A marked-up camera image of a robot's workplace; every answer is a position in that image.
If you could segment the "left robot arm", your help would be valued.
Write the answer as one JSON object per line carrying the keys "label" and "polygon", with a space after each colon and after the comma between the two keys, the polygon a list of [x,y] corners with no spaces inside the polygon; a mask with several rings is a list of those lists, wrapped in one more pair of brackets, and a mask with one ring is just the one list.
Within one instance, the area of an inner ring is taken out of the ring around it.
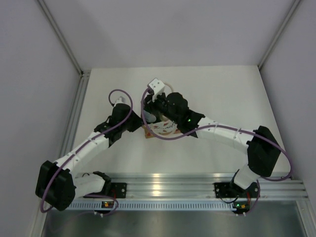
{"label": "left robot arm", "polygon": [[80,145],[54,162],[45,161],[39,170],[35,194],[44,204],[65,210],[76,198],[115,198],[111,178],[100,171],[78,177],[81,170],[101,152],[111,147],[126,131],[134,132],[143,125],[142,119],[124,103],[114,105],[107,120],[94,128]]}

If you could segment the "green dish soap bottle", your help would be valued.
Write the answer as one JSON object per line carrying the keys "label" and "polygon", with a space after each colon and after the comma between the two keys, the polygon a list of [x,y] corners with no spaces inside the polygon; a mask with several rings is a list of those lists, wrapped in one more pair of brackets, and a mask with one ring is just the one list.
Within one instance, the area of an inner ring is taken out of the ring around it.
{"label": "green dish soap bottle", "polygon": [[155,123],[157,118],[155,115],[143,110],[144,118],[147,123]]}

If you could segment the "watermelon print canvas bag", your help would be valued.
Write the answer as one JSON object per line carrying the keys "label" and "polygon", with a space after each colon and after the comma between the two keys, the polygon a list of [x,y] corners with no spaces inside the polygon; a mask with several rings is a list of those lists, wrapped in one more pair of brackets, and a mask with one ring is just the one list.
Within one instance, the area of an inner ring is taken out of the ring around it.
{"label": "watermelon print canvas bag", "polygon": [[180,130],[176,127],[174,122],[160,114],[155,116],[157,118],[156,122],[148,123],[148,126],[155,134],[162,137],[171,137],[173,134],[180,133]]}

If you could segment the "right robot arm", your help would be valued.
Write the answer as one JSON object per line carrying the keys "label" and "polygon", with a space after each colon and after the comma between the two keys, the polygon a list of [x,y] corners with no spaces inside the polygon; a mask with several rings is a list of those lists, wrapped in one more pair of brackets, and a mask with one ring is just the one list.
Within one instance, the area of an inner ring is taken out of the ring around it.
{"label": "right robot arm", "polygon": [[270,179],[281,149],[271,131],[264,126],[255,130],[231,127],[191,110],[188,101],[178,92],[166,95],[145,91],[141,99],[141,117],[163,115],[176,124],[182,136],[209,139],[238,150],[247,163],[234,174],[230,191],[241,196],[258,178]]}

